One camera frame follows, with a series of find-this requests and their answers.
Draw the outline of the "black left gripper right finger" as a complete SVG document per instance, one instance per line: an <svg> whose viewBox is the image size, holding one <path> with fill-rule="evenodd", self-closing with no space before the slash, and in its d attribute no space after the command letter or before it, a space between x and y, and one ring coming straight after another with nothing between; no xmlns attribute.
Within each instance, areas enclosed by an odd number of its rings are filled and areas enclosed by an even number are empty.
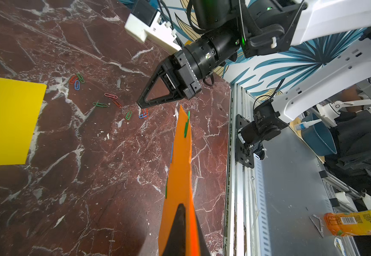
<svg viewBox="0 0 371 256"><path fill-rule="evenodd" d="M198 220L198 217L196 216L196 222L197 222L197 230L198 230L198 241L199 241L199 249L200 249L200 255L201 256L210 256L210 251L207 247L204 235L201 230L201 224Z"/></svg>

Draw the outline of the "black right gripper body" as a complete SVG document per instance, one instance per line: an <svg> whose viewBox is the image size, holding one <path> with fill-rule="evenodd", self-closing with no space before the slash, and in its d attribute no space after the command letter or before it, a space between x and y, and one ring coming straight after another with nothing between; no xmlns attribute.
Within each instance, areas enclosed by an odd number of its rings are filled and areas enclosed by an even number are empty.
<svg viewBox="0 0 371 256"><path fill-rule="evenodd" d="M190 1L200 38L171 57L174 100L190 100L201 91L200 81L213 77L214 69L235 62L238 50L245 58L290 48L305 1Z"/></svg>

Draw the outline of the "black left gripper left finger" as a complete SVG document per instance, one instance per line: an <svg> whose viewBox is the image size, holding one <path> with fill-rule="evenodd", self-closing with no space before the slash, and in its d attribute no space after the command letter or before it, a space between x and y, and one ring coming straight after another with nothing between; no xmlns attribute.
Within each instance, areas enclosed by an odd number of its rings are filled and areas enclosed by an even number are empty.
<svg viewBox="0 0 371 256"><path fill-rule="evenodd" d="M186 213L185 206L179 204L169 233L163 256L185 256L186 251Z"/></svg>

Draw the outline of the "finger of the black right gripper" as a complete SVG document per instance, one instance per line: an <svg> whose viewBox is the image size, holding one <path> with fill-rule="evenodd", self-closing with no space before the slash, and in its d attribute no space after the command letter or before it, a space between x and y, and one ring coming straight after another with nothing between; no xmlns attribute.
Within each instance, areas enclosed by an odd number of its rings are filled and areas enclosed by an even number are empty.
<svg viewBox="0 0 371 256"><path fill-rule="evenodd" d="M174 71L175 68L169 59L165 59L157 66L137 100L141 109L184 98Z"/></svg>

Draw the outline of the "orange paper sheet stack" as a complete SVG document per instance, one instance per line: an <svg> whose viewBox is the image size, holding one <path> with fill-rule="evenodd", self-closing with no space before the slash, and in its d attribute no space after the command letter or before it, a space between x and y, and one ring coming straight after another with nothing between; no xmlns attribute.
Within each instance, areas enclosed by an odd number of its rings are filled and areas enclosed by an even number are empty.
<svg viewBox="0 0 371 256"><path fill-rule="evenodd" d="M177 121L173 162L168 173L168 193L164 199L162 218L158 237L159 255L163 255L169 233L179 204L185 206L186 213L186 251L185 256L200 256L196 212L192 198L192 138L191 125L187 137L184 138L184 127L187 113L180 107Z"/></svg>

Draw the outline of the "yellow paper sheet stack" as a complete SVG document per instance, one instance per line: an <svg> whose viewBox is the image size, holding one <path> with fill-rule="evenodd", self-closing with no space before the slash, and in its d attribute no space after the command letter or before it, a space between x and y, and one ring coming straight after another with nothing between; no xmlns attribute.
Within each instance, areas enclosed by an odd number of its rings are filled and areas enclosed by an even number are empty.
<svg viewBox="0 0 371 256"><path fill-rule="evenodd" d="M25 164L46 88L0 78L0 165Z"/></svg>

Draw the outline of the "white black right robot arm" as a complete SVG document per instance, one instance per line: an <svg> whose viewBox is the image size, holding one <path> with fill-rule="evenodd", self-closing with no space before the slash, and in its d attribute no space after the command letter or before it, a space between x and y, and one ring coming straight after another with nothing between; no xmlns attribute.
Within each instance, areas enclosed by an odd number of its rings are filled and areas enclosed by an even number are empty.
<svg viewBox="0 0 371 256"><path fill-rule="evenodd" d="M254 107L238 131L246 146L271 140L300 113L343 88L371 77L371 1L189 1L186 16L199 38L181 46L169 20L148 1L137 1L125 30L151 39L170 55L154 71L137 104L148 108L190 100L217 67L238 59L282 54L272 94Z"/></svg>

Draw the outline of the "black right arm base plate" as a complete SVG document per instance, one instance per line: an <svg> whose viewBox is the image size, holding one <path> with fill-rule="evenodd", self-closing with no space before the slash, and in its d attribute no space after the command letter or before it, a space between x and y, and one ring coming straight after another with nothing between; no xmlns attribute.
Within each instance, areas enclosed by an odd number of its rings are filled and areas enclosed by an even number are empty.
<svg viewBox="0 0 371 256"><path fill-rule="evenodd" d="M256 133L253 122L236 115L235 160L248 168L254 168L255 160L265 158L265 149Z"/></svg>

